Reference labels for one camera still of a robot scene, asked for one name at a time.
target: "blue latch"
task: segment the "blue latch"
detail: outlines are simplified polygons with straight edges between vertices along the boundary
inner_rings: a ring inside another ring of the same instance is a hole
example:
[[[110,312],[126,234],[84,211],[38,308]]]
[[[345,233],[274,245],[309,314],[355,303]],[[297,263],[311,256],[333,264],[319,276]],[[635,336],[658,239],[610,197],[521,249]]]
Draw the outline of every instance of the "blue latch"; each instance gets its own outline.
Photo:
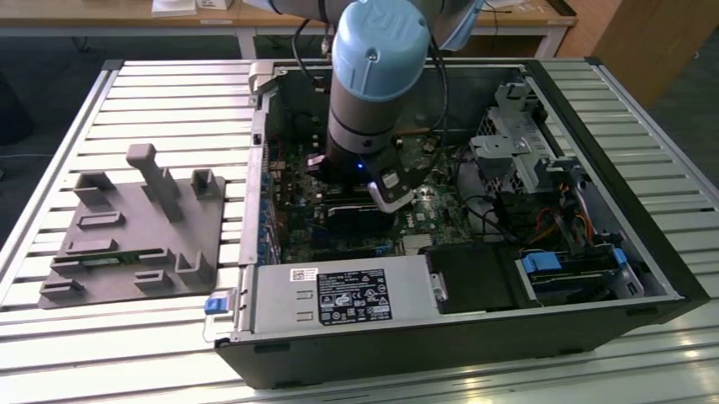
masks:
[[[619,264],[619,268],[623,267],[627,264],[627,255],[625,254],[623,249],[615,248],[613,250],[613,254],[615,256],[617,263]]]
[[[522,264],[527,274],[535,271],[558,271],[562,269],[558,254],[554,252],[533,252],[522,258]]]
[[[227,297],[211,297],[205,302],[205,314],[225,314],[229,312],[227,307],[230,305],[230,299]]]

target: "black cable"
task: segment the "black cable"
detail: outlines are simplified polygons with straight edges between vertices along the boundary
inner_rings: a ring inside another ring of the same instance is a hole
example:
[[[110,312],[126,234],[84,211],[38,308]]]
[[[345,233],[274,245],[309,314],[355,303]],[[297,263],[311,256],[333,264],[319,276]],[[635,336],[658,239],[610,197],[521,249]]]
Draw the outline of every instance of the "black cable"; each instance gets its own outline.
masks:
[[[293,35],[293,53],[295,54],[297,64],[301,67],[301,70],[303,71],[305,76],[310,80],[310,84],[313,84],[313,86],[315,86],[315,87],[319,87],[317,85],[315,78],[313,77],[313,75],[310,74],[310,71],[307,70],[307,66],[305,65],[303,58],[301,57],[301,54],[299,54],[299,52],[297,50],[297,41],[298,41],[298,38],[301,37],[301,35],[303,34],[305,27],[307,27],[309,23],[310,23],[310,20],[306,19],[303,21],[303,23],[301,24],[301,26],[297,28],[295,35]]]
[[[443,102],[445,106],[442,108],[442,115],[439,116],[438,121],[435,122],[435,125],[431,126],[430,132],[435,131],[438,127],[446,122],[447,115],[450,114],[450,85],[447,82],[447,67],[446,67],[446,61],[442,57],[442,54],[439,53],[439,46],[438,42],[435,41],[435,37],[431,37],[431,46],[430,46],[430,56],[431,61],[435,64],[435,67],[438,69],[439,74],[439,83],[442,85],[442,95],[443,95]]]
[[[497,14],[513,14],[511,11],[497,11],[497,8],[490,3],[487,4],[493,9],[491,10],[482,10],[486,13],[493,13],[495,16],[495,36],[493,36],[493,44],[490,45],[490,56],[495,55],[495,44],[497,44],[497,37],[499,36],[499,19],[497,18]]]
[[[507,239],[509,242],[513,242],[521,246],[525,246],[526,243],[519,239],[518,236],[515,236],[505,227],[502,227],[499,225],[499,223],[497,223],[495,221],[493,221],[491,219],[487,218],[487,213],[490,212],[490,210],[487,212],[485,212],[485,215],[478,212],[477,210],[474,210],[474,208],[467,204],[465,203],[463,204],[465,207],[467,208],[467,211],[478,218],[482,220],[483,222],[483,226],[486,224],[490,224],[499,232],[501,234],[505,236],[505,238]]]
[[[439,70],[439,80],[442,82],[442,91],[443,91],[443,98],[445,98],[445,107],[442,108],[442,115],[439,116],[439,120],[437,124],[433,126],[431,130],[435,130],[437,127],[442,124],[442,135],[439,136],[439,147],[435,151],[435,157],[431,159],[430,166],[425,169],[425,175],[423,178],[426,178],[431,170],[435,168],[439,162],[439,158],[442,157],[442,151],[446,148],[447,143],[447,115],[450,112],[450,85],[447,82],[447,66],[445,58],[442,57],[442,54],[439,53],[439,45],[435,41],[435,37],[431,36],[431,59],[435,63],[435,66]]]
[[[485,236],[487,235],[487,215],[495,212],[495,208],[489,209],[482,215],[482,241],[485,242]]]

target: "metal bracket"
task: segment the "metal bracket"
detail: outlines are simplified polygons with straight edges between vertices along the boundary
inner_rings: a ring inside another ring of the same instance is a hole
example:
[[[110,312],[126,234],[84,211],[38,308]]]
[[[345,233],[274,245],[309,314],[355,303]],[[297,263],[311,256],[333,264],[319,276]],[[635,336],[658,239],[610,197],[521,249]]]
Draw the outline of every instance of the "metal bracket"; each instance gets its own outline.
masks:
[[[250,75],[247,76],[250,92],[253,95],[266,93],[277,85],[274,82],[274,63],[271,61],[257,61],[250,65]]]
[[[475,136],[470,142],[478,158],[513,158],[531,152],[525,142],[515,141],[509,136]]]

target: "barcode label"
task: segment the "barcode label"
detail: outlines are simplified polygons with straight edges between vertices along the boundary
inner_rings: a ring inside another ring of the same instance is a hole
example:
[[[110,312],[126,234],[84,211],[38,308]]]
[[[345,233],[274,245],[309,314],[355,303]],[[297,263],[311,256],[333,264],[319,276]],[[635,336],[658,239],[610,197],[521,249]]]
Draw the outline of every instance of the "barcode label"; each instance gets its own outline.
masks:
[[[317,280],[317,268],[293,268],[290,270],[290,282]]]

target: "table leg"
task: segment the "table leg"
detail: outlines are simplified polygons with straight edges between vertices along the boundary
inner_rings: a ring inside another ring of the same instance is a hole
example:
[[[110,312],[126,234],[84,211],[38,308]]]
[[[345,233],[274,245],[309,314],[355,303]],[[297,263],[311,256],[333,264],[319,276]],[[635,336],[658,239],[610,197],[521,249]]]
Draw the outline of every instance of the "table leg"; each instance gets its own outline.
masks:
[[[537,58],[547,59],[555,57],[555,55],[558,54],[559,46],[562,45],[562,40],[565,39],[567,28],[569,27],[566,26],[550,28],[550,32],[547,33],[547,35],[542,39],[542,43],[539,44],[538,53],[535,54]]]
[[[255,34],[254,27],[242,27],[235,29],[238,36],[239,51],[243,59],[258,59],[258,51],[255,49]]]

